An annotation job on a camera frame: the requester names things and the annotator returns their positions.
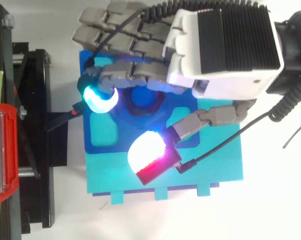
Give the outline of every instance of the blue light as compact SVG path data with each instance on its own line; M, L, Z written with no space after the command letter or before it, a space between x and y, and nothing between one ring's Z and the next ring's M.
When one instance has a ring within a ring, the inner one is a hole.
M138 173L159 157L164 156L166 144L154 131L140 135L128 150L128 164L134 173Z
M83 98L93 112L97 114L104 114L108 113L116 106L119 101L119 93L115 88L113 96L110 99L104 100L98 96L90 86L88 86L84 90Z

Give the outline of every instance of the black metal frame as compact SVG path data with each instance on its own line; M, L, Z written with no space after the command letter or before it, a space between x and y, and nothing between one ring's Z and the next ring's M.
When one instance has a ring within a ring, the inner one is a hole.
M50 228L55 222L53 167L67 164L68 124L46 131L47 122L59 115L50 113L49 55L27 50L22 63L13 66L12 33L3 27L7 14L0 5L1 102L27 110L24 120L18 118L18 166L30 166L35 176L20 177L19 189L1 203L0 239L20 240L30 232L30 223Z

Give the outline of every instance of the black cable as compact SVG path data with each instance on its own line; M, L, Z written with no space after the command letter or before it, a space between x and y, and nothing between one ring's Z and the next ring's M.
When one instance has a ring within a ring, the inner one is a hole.
M284 146L282 146L283 149L285 149L288 144L290 144L290 142L292 141L292 139L296 136L296 134L299 133L299 131L301 130L301 126L296 130L296 132L288 139L288 141L284 144Z
M217 152L222 147L224 147L225 145L229 144L232 140L234 140L239 135L241 135L243 132L245 132L247 129L249 129L251 126L253 126L254 124L258 123L260 120L266 118L268 115L269 115L269 112L265 112L264 114L262 114L259 117L255 118L253 121L251 121L250 123L248 123L242 129L240 129L239 131L237 131L236 133L234 133L232 136L230 136L229 138L227 138L225 141L223 141L222 143L220 143L219 145L217 145L213 149L209 150L208 152L206 152L205 154L201 155L200 157L198 157L196 159L192 159L192 160L190 160L190 161L182 164L180 167L177 168L178 172L180 174L183 174L187 170L191 169L199 161L201 161L201 160L207 158L208 156L212 155L213 153Z
M69 120L77 118L83 115L83 112L75 112L74 110L64 113L63 115L56 117L55 119L51 120L46 125L46 131L50 132L55 128L67 123Z
M103 47L117 34L119 33L126 25L128 25L131 21L133 21L138 15L143 13L145 8L141 8L137 10L134 14L132 14L129 18L127 18L121 25L119 25L112 33L102 41L98 47L93 51L92 55L85 61L84 68L89 68L94 66L94 58L96 55L103 49Z

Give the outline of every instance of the robotic hand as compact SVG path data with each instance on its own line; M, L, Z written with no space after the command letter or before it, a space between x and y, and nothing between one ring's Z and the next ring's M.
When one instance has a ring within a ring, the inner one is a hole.
M72 39L93 54L77 88L92 111L108 112L118 101L117 88L136 86L174 94L191 89L195 98L233 100L199 109L159 135L151 133L162 150L136 168L143 184L171 167L187 171L259 120L281 121L301 101L301 11L278 23L266 6L245 0L169 0L152 7L121 2L107 9L89 7L79 21L83 25ZM99 52L120 60L94 66ZM219 146L181 164L175 143L208 124L241 122L264 91L283 98ZM139 138L128 152L130 163L141 161L132 153L146 137Z

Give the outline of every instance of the coiled cable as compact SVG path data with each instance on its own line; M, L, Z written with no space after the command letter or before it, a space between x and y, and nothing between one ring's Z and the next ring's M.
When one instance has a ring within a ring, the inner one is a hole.
M188 11L199 11L206 9L221 9L223 7L230 7L235 5L251 6L252 1L246 0L220 0L220 1L208 1L208 0L169 0L162 4L153 5L144 10L141 17L144 23L157 23L160 20L173 16L180 9Z
M295 27L301 35L301 11L294 13L286 22L289 27ZM301 75L296 81L296 85L292 87L283 98L269 111L269 118L273 122L280 122L286 117L301 101Z

